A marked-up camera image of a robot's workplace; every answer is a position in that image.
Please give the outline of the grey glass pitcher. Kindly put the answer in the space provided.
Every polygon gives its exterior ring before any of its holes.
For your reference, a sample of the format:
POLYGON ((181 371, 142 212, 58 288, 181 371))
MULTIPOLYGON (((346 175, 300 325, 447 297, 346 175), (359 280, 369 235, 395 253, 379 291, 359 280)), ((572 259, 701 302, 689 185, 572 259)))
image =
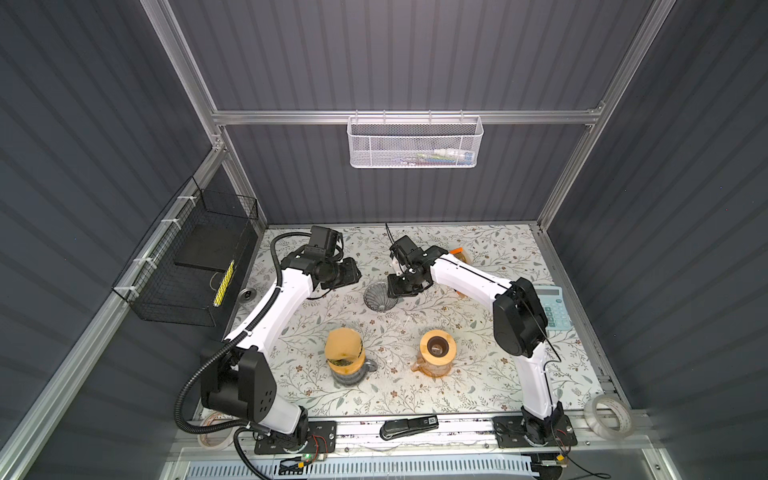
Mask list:
POLYGON ((328 366, 334 381, 342 386, 358 385, 368 374, 378 369, 377 363, 371 359, 365 359, 359 365, 339 366, 328 362, 328 366))

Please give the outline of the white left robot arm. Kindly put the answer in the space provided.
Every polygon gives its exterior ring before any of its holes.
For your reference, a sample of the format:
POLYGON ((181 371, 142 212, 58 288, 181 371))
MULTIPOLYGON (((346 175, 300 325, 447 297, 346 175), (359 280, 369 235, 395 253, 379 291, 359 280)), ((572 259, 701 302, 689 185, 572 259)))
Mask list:
POLYGON ((204 407, 230 415, 242 426, 291 435, 305 414, 278 395, 270 351, 316 287, 332 291, 354 285, 362 274, 351 257, 310 254, 307 249, 276 260, 275 266, 276 279, 267 294, 227 335, 224 346, 202 362, 196 382, 204 407))

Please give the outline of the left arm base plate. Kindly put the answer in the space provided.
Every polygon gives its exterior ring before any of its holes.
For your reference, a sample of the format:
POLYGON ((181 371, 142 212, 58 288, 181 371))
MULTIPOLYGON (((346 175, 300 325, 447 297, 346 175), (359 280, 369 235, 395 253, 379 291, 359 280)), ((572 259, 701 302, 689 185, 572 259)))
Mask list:
POLYGON ((300 421, 297 431, 283 434, 271 431, 269 435, 256 434, 253 452, 256 455, 277 454, 329 454, 336 449, 337 426, 335 421, 300 421))

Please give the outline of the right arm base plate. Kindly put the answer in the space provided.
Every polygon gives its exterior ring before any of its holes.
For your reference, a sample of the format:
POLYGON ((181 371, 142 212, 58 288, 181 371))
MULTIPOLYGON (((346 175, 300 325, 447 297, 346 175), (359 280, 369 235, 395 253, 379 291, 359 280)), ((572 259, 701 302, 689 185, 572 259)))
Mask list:
POLYGON ((496 416, 492 418, 492 430, 500 448, 578 445, 575 428, 567 415, 553 415, 546 421, 522 415, 496 416))

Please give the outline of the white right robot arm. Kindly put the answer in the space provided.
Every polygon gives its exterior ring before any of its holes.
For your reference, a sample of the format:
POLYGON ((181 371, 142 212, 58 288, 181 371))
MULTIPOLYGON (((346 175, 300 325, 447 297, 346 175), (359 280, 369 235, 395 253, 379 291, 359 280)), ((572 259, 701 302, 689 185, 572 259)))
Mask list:
POLYGON ((439 246, 422 249, 408 236, 390 246, 390 258, 396 264, 396 272, 387 277, 390 298, 415 297, 440 284, 491 312, 496 343, 514 357, 523 392, 521 413, 526 437, 535 445, 547 444, 565 414, 548 382, 548 319, 531 281, 496 277, 439 246))

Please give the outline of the orange glass pitcher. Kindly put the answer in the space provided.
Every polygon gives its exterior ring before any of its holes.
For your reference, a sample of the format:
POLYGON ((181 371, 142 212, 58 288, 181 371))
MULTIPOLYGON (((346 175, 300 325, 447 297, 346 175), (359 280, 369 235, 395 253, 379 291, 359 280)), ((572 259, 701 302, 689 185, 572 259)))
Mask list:
POLYGON ((444 365, 436 365, 430 363, 427 359, 418 357, 417 360, 411 365, 412 372, 420 372, 431 378, 440 378, 448 375, 453 367, 453 362, 448 362, 444 365))

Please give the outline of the wooden ring holder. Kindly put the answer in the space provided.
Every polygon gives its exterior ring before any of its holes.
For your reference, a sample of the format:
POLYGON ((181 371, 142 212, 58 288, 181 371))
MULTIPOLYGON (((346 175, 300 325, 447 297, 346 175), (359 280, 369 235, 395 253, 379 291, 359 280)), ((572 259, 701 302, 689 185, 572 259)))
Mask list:
POLYGON ((433 329, 426 332, 420 339, 419 352, 427 363, 444 366, 455 360, 457 345, 448 332, 433 329))

